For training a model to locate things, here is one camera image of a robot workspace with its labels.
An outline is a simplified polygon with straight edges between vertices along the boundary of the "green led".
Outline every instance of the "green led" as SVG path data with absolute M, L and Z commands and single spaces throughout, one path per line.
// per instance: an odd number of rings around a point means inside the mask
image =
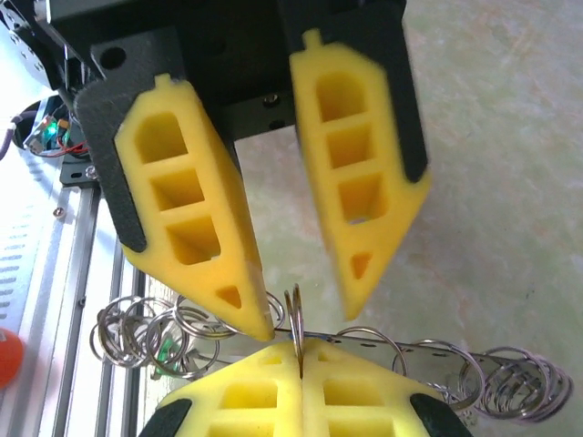
M 52 137 L 58 131 L 58 126 L 56 123 L 51 123 L 46 127 L 46 134 Z

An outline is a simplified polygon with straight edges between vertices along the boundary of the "electrical wire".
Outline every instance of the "electrical wire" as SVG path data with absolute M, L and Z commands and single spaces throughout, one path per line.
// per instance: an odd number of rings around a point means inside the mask
M 87 147 L 83 147 L 86 143 L 86 141 L 82 141 L 79 144 L 74 145 L 73 147 L 66 147 L 63 144 L 63 141 L 61 140 L 61 138 L 57 138 L 56 139 L 56 143 L 59 145 L 59 147 L 61 147 L 61 150 L 52 154 L 52 155 L 40 155 L 43 158 L 59 158 L 62 157 L 63 155 L 66 155 L 67 153 L 74 153 L 74 154 L 82 154 L 82 153 L 86 153 L 88 152 L 88 148 Z
M 36 117 L 36 111 L 25 111 L 17 116 L 12 117 L 10 120 L 10 125 L 6 130 L 4 140 L 2 141 L 2 146 L 0 146 L 0 161 L 4 159 L 6 156 L 6 152 L 8 152 L 8 148 L 10 147 L 10 143 L 12 142 L 12 138 L 15 135 L 16 125 L 20 123 L 22 120 L 26 120 L 28 118 Z

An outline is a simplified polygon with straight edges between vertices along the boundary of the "black plastic part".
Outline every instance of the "black plastic part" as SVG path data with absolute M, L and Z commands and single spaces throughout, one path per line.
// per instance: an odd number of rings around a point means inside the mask
M 320 29 L 322 41 L 340 42 L 384 67 L 394 106 L 404 173 L 417 182 L 428 165 L 409 55 L 403 0 L 279 0 L 288 47 L 302 51 L 304 32 Z
M 446 403 L 422 393 L 414 394 L 409 401 L 429 437 L 472 437 Z
M 174 437 L 191 406 L 191 400 L 179 399 L 156 410 L 139 437 Z
M 119 240 L 130 249 L 142 252 L 148 243 L 119 161 L 114 137 L 136 98 L 155 86 L 155 76 L 170 73 L 172 78 L 181 79 L 184 78 L 184 68 L 178 39 L 172 28 L 94 46 L 93 57 L 98 62 L 112 49 L 123 53 L 124 59 L 113 68 L 101 67 L 105 80 L 94 82 L 81 91 L 75 100 L 75 108 Z
M 227 149 L 295 123 L 292 79 L 277 0 L 52 0 L 51 25 L 97 74 L 91 46 L 171 26 L 185 77 Z M 264 98 L 277 94 L 281 105 Z

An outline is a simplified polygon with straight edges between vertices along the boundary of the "pile of key rings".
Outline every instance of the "pile of key rings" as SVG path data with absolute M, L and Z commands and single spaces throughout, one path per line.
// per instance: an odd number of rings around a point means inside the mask
M 275 329 L 281 328 L 286 315 L 291 326 L 295 352 L 302 371 L 303 318 L 299 288 L 292 296 L 284 293 L 287 313 L 281 302 L 268 293 L 268 302 Z M 351 333 L 373 335 L 395 352 L 392 365 L 395 372 L 408 376 L 406 355 L 410 349 L 399 345 L 370 327 L 351 327 L 341 330 L 338 337 Z M 194 381 L 201 378 L 216 363 L 230 364 L 220 359 L 220 341 L 242 335 L 225 321 L 194 308 L 183 297 L 175 303 L 155 297 L 130 296 L 111 301 L 97 315 L 97 324 L 90 333 L 90 347 L 94 355 L 126 369 L 154 366 L 153 378 L 168 375 Z M 214 342 L 214 353 L 203 355 L 197 340 Z M 103 351 L 97 351 L 97 345 Z M 497 367 L 485 374 L 476 358 L 454 344 L 440 340 L 421 340 L 409 346 L 433 348 L 455 353 L 464 359 L 457 376 L 456 387 L 421 381 L 440 392 L 451 408 L 462 416 L 466 424 L 475 420 L 473 413 L 499 420 L 519 423 L 542 422 L 560 411 L 573 392 L 573 381 L 559 367 L 546 359 L 517 348 L 496 348 L 481 354 Z M 506 360 L 512 353 L 520 357 Z M 527 363 L 532 371 L 525 371 Z

